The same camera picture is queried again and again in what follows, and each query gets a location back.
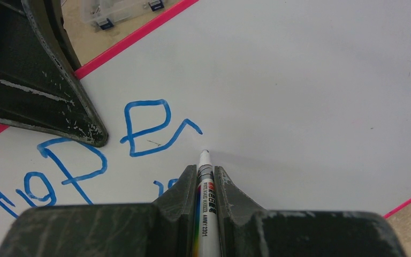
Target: black pen mark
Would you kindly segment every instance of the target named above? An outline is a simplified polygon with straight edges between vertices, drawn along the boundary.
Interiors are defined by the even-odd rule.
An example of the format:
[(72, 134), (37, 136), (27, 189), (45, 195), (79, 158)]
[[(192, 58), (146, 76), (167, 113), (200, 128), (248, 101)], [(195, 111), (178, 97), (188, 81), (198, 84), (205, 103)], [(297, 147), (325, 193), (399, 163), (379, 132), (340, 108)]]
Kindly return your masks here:
[(155, 143), (155, 142), (150, 141), (150, 140), (147, 140), (147, 141), (149, 141), (149, 142), (151, 142), (151, 143), (154, 143), (154, 144), (156, 144), (157, 146), (161, 146), (159, 143)]

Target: rainbow stripe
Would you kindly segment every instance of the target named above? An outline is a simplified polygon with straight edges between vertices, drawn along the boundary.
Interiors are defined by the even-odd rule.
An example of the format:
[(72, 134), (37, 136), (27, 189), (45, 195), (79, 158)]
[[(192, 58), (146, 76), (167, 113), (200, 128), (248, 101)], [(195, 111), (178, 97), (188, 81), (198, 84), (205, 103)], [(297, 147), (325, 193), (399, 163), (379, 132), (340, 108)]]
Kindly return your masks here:
[(199, 224), (201, 215), (201, 185), (197, 187), (196, 191), (196, 211), (195, 211), (195, 225), (193, 232), (193, 247), (192, 247), (192, 257), (197, 257), (199, 254)]

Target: blue handwriting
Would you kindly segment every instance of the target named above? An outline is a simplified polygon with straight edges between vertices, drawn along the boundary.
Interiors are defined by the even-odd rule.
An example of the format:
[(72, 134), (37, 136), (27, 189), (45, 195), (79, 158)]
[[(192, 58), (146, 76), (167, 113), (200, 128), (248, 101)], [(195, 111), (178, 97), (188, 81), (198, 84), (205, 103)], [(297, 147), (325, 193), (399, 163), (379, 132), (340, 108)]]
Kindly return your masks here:
[[(168, 181), (168, 189), (171, 188), (172, 185), (174, 185), (177, 182), (177, 178), (170, 179)], [(160, 181), (155, 180), (154, 184), (158, 186), (158, 197), (160, 197), (164, 193), (164, 186), (163, 183)]]
[[(132, 109), (133, 107), (137, 107), (137, 106), (157, 106), (157, 105), (163, 105), (164, 110), (166, 112), (165, 121), (162, 124), (158, 125), (158, 126), (151, 127), (151, 128), (148, 128), (148, 129), (141, 130), (139, 132), (133, 133), (132, 119), (130, 117), (130, 109)], [(146, 135), (146, 134), (149, 134), (149, 133), (154, 133), (156, 131), (162, 130), (165, 127), (167, 127), (169, 125), (169, 122), (171, 121), (171, 109), (169, 108), (168, 102), (164, 99), (147, 100), (147, 101), (135, 101), (135, 102), (130, 102), (125, 106), (124, 115), (125, 115), (125, 121), (127, 122), (127, 135), (120, 140), (120, 143), (125, 143), (127, 141), (130, 143), (130, 156), (131, 157), (144, 156), (144, 155), (153, 154), (153, 153), (157, 153), (157, 152), (168, 149), (177, 140), (180, 133), (182, 132), (182, 130), (184, 130), (184, 128), (187, 125), (191, 126), (194, 130), (196, 130), (196, 132), (198, 134), (202, 135), (201, 129), (195, 123), (193, 123), (189, 119), (184, 119), (184, 121), (182, 121), (182, 123), (180, 123), (179, 128), (174, 132), (174, 135), (172, 136), (172, 138), (166, 144), (164, 144), (162, 146), (155, 147), (153, 149), (149, 149), (149, 150), (145, 150), (145, 151), (141, 151), (141, 152), (136, 152), (136, 146), (135, 146), (134, 139), (137, 138), (137, 137), (140, 137), (142, 135)]]
[[(70, 142), (70, 139), (65, 139), (65, 138), (57, 138), (57, 139), (51, 139), (46, 142), (43, 142), (37, 146), (37, 149), (39, 150), (40, 154), (44, 158), (50, 158), (55, 162), (55, 164), (59, 167), (61, 172), (65, 175), (67, 180), (64, 180), (61, 182), (62, 185), (68, 185), (72, 184), (75, 189), (78, 191), (78, 193), (84, 198), (84, 200), (88, 204), (93, 204), (90, 200), (90, 198), (86, 195), (84, 190), (80, 187), (78, 184), (79, 181), (86, 180), (86, 179), (91, 179), (94, 178), (100, 174), (105, 173), (105, 171), (108, 168), (108, 160), (106, 157), (96, 148), (86, 145), (84, 143), (79, 143), (80, 145), (84, 146), (86, 149), (97, 155), (100, 160), (102, 161), (102, 166), (100, 169), (93, 171), (89, 174), (78, 176), (78, 177), (73, 177), (71, 173), (66, 169), (65, 165), (62, 163), (62, 161), (50, 150), (48, 149), (49, 146), (55, 145), (57, 143), (63, 143), (63, 142)], [(38, 178), (42, 180), (44, 183), (45, 187), (47, 188), (48, 194), (43, 196), (43, 197), (38, 197), (35, 196), (32, 193), (31, 190), (31, 179), (33, 178)], [(56, 204), (57, 198), (56, 198), (56, 193), (54, 191), (53, 186), (49, 182), (48, 178), (45, 176), (45, 174), (38, 172), (38, 171), (31, 171), (26, 173), (24, 176), (24, 191), (20, 189), (15, 190), (18, 195), (20, 195), (31, 207), (37, 207), (37, 205), (32, 201), (32, 200), (38, 200), (41, 202), (47, 202), (45, 206), (52, 206)], [(18, 218), (18, 215), (13, 212), (5, 203), (8, 205), (15, 207), (15, 204), (9, 200), (1, 191), (0, 191), (0, 207), (4, 209), (7, 213), (9, 213), (12, 217)]]

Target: white scuff marks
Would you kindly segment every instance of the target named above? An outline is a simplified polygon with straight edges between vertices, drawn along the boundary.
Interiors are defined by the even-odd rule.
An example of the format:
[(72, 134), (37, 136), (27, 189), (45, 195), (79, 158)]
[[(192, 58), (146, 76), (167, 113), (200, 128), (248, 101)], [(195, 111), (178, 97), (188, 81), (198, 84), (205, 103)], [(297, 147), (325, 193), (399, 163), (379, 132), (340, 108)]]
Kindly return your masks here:
[(227, 174), (222, 173), (222, 180), (227, 185), (232, 185), (232, 180), (227, 176)]
[(93, 135), (99, 132), (100, 130), (98, 129), (97, 126), (95, 126), (94, 124), (89, 124), (89, 135)]
[(84, 132), (84, 130), (82, 130), (80, 127), (78, 128), (79, 131), (81, 131), (81, 133), (83, 133), (85, 136), (87, 136), (87, 134)]
[(312, 211), (307, 211), (306, 214), (308, 214), (309, 216), (315, 218), (316, 215), (312, 212)]
[(306, 214), (300, 211), (277, 211), (276, 214), (279, 214), (285, 218), (287, 217), (306, 217)]
[(259, 234), (259, 250), (262, 256), (269, 256), (269, 247), (265, 241), (264, 223), (261, 219), (256, 219), (257, 233)]
[(32, 93), (32, 94), (41, 95), (41, 96), (44, 96), (46, 98), (53, 99), (55, 101), (63, 101), (63, 102), (71, 103), (71, 104), (74, 105), (73, 101), (71, 101), (71, 100), (69, 101), (69, 100), (64, 99), (62, 97), (51, 95), (51, 94), (48, 94), (48, 93), (45, 93), (45, 92), (30, 88), (30, 87), (15, 84), (15, 83), (12, 83), (12, 82), (7, 81), (7, 80), (0, 79), (0, 84), (6, 85), (6, 86), (9, 86), (9, 87), (13, 87), (13, 88), (17, 88), (19, 90), (23, 90), (24, 92), (29, 92), (29, 93)]

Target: black plastic bracket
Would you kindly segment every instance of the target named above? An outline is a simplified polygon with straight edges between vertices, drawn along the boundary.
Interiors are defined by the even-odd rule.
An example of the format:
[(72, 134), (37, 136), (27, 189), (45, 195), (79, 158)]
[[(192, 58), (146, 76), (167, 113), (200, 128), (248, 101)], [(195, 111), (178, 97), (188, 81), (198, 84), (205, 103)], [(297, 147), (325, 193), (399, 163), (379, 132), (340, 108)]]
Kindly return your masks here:
[(0, 123), (96, 147), (108, 133), (74, 70), (60, 1), (0, 0)]
[[(0, 257), (190, 257), (196, 166), (153, 203), (41, 207), (25, 211), (0, 247)], [(215, 167), (220, 240), (232, 256), (405, 256), (377, 214), (358, 211), (269, 211)]]

